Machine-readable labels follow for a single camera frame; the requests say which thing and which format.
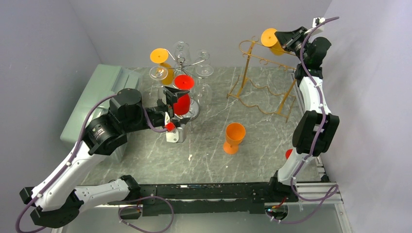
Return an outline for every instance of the red component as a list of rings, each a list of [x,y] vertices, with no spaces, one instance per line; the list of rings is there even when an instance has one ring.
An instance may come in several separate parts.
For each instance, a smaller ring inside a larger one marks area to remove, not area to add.
[[[167,125],[165,125],[165,128],[168,130],[168,132],[174,130],[176,127],[174,126],[173,123],[169,122]]]
[[[292,150],[293,149],[289,149],[289,150],[286,151],[286,154],[285,154],[286,159],[289,159],[289,156],[292,154]]]
[[[180,90],[190,90],[194,86],[194,80],[189,75],[179,75],[174,78],[174,85]]]
[[[190,90],[194,86],[194,80],[188,75],[179,75],[174,79],[174,85],[180,90]],[[177,103],[173,105],[174,113],[177,115],[184,115],[190,109],[190,96],[188,94],[180,97]]]

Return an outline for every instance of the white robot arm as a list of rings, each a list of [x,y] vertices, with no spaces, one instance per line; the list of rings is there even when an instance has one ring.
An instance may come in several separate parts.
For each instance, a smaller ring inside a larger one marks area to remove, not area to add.
[[[323,95],[323,89],[322,89],[322,80],[319,79],[319,77],[313,77],[316,82],[318,83],[321,91],[322,91],[322,96],[323,96],[323,106],[325,108],[326,114],[330,114],[331,111],[326,105],[326,100],[325,96]],[[303,96],[303,101],[305,105],[305,110],[306,111],[315,111],[318,114],[322,114],[321,109],[319,108],[320,106],[320,97],[319,93],[315,87],[315,85],[312,83],[309,77],[303,77],[299,89],[302,92]],[[283,165],[281,169],[279,169],[278,173],[278,181],[282,182],[282,184],[290,185],[291,178],[293,174],[298,170],[299,165],[302,161],[304,161],[305,157],[307,157],[307,153],[298,153],[296,151],[296,148],[292,149],[292,152],[288,159],[286,160],[286,163]],[[315,159],[314,156],[309,157],[308,159],[305,160],[305,163],[302,165],[300,169],[304,169],[306,165]]]
[[[141,94],[135,89],[124,89],[112,96],[109,112],[92,120],[85,127],[80,137],[82,140],[76,143],[59,166],[38,186],[25,187],[20,192],[23,202],[35,207],[31,213],[35,225],[59,228],[94,206],[139,198],[140,187],[130,175],[98,186],[76,185],[95,165],[126,143],[127,133],[152,128],[159,133],[166,133],[169,142],[185,140],[185,126],[189,119],[177,120],[169,116],[173,115],[173,104],[188,91],[164,87],[164,92],[167,104],[158,102],[158,106],[154,108],[144,108],[141,105]]]
[[[275,33],[282,48],[301,57],[304,64],[298,64],[295,79],[302,93],[306,111],[293,133],[294,148],[285,165],[277,173],[277,180],[283,185],[293,185],[291,181],[295,175],[321,152],[328,150],[339,125],[339,117],[332,115],[322,89],[323,76],[320,65],[331,43],[324,37],[306,43],[309,36],[316,29],[322,29],[325,23],[324,18],[315,18],[312,29],[300,27],[292,32]]]

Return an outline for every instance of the gray wall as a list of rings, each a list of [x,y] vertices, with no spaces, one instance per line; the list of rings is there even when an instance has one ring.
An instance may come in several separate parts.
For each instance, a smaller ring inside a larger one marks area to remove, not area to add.
[[[291,31],[311,26],[331,0],[70,0],[102,61],[129,67],[151,67],[149,54],[176,41],[209,50],[215,66],[244,66],[239,42],[260,38],[267,28]],[[297,59],[260,54],[289,65]]]
[[[326,171],[355,232],[412,232],[411,1],[334,0],[324,90],[341,124]]]
[[[59,135],[99,62],[67,0],[1,1],[0,232],[14,232],[21,188],[67,155]]]

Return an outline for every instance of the gold wire rack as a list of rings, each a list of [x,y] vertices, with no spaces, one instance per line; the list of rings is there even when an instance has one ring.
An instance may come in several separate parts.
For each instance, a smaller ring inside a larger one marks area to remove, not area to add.
[[[242,45],[243,43],[245,43],[245,42],[250,42],[250,47],[249,47],[249,50],[248,50],[247,52],[244,51],[244,50],[242,50],[242,48],[241,48],[241,45]],[[287,65],[282,64],[282,63],[278,63],[278,62],[275,62],[275,61],[272,61],[272,60],[269,60],[269,59],[266,59],[266,58],[263,58],[263,57],[259,57],[259,56],[256,56],[256,55],[252,54],[252,49],[254,48],[255,45],[264,46],[263,44],[259,43],[259,40],[255,40],[255,36],[253,36],[251,40],[244,40],[244,41],[242,41],[242,42],[239,43],[239,50],[243,53],[242,56],[243,56],[243,57],[247,56],[246,66],[245,66],[243,75],[239,75],[239,76],[238,76],[238,79],[236,80],[236,82],[235,82],[235,84],[232,86],[232,88],[230,89],[229,93],[226,95],[226,98],[229,98],[229,96],[233,96],[233,97],[239,99],[240,102],[241,102],[244,106],[246,106],[246,107],[249,107],[249,108],[257,107],[257,108],[259,109],[259,111],[261,111],[261,112],[264,113],[264,114],[278,114],[278,115],[280,115],[280,116],[282,116],[282,117],[285,117],[285,118],[286,118],[286,122],[288,122],[289,116],[290,116],[291,111],[292,111],[292,107],[293,107],[293,105],[294,105],[294,103],[295,103],[295,101],[296,101],[296,96],[290,95],[290,92],[292,91],[293,86],[294,86],[295,83],[296,83],[296,79],[293,80],[293,82],[292,82],[292,84],[291,84],[291,86],[289,87],[289,89],[288,89],[287,92],[277,94],[277,93],[273,93],[273,92],[270,90],[269,86],[267,86],[267,85],[266,85],[266,86],[258,86],[258,85],[256,85],[256,84],[254,84],[254,83],[252,82],[252,80],[246,76],[246,74],[247,74],[247,69],[248,69],[248,67],[249,67],[249,61],[250,61],[250,58],[251,58],[251,57],[256,57],[256,58],[258,58],[258,59],[259,59],[259,63],[262,64],[262,65],[264,65],[264,66],[267,65],[267,64],[269,64],[269,63],[278,65],[278,69],[283,68],[283,71],[284,71],[284,72],[288,72],[288,69],[295,70],[295,68],[290,67],[290,66],[287,66]],[[272,50],[272,52],[276,51],[276,52],[286,53],[286,54],[289,54],[289,55],[294,56],[294,54],[292,54],[292,53],[290,53],[290,52],[285,52],[285,51],[283,51],[283,50],[277,50],[277,49],[275,49],[275,48],[270,48],[270,50]],[[239,80],[240,80],[241,77],[242,77],[242,82],[241,82],[240,89],[239,89],[238,93],[234,95],[234,94],[232,94],[233,89],[235,89],[235,87],[236,87],[236,85],[238,84],[238,82],[239,82]],[[266,111],[264,111],[261,107],[259,107],[259,105],[257,105],[257,104],[253,104],[253,105],[246,104],[246,103],[241,99],[241,96],[240,96],[240,95],[241,95],[242,90],[243,90],[243,88],[244,88],[244,86],[245,86],[245,84],[246,84],[247,81],[249,81],[249,82],[252,84],[252,86],[255,87],[255,88],[257,88],[257,89],[264,89],[264,88],[266,88],[267,91],[268,91],[271,95],[273,95],[273,96],[281,96],[281,95],[283,95],[282,102],[280,103],[278,109],[277,109],[276,111],[274,111],[274,112],[266,112]],[[282,114],[281,112],[282,112],[282,110],[283,110],[283,106],[284,106],[284,104],[285,104],[285,101],[286,101],[286,99],[287,99],[289,96],[293,98],[293,101],[292,101],[292,104],[291,104],[290,109],[289,109],[289,111],[288,111],[288,114],[285,115],[285,114]]]

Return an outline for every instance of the gray marble tabletop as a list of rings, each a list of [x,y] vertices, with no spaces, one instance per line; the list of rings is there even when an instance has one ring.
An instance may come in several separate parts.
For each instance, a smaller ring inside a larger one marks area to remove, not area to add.
[[[155,106],[158,83],[149,78],[149,68],[135,70],[144,78],[143,104]],[[285,152],[292,147],[292,134],[302,113],[295,102],[285,123],[282,116],[266,115],[257,108],[245,107],[235,97],[227,99],[226,94],[242,73],[242,67],[216,67],[209,78],[197,81],[210,85],[213,99],[190,123],[184,143],[168,143],[164,133],[151,130],[132,133],[122,162],[106,159],[91,170],[82,184],[99,185],[121,175],[132,175],[138,183],[269,181],[286,161]],[[286,92],[292,83],[291,74],[276,67],[251,67],[248,77],[255,84],[269,85],[275,93]],[[281,96],[272,96],[266,89],[256,89],[249,82],[241,97],[245,103],[259,104],[268,112],[276,110],[282,100]],[[291,97],[286,100],[282,113],[287,114],[292,100]],[[239,145],[239,152],[228,155],[223,150],[223,143],[225,129],[232,122],[243,124],[246,136]],[[297,179],[319,181],[315,161],[308,164]]]

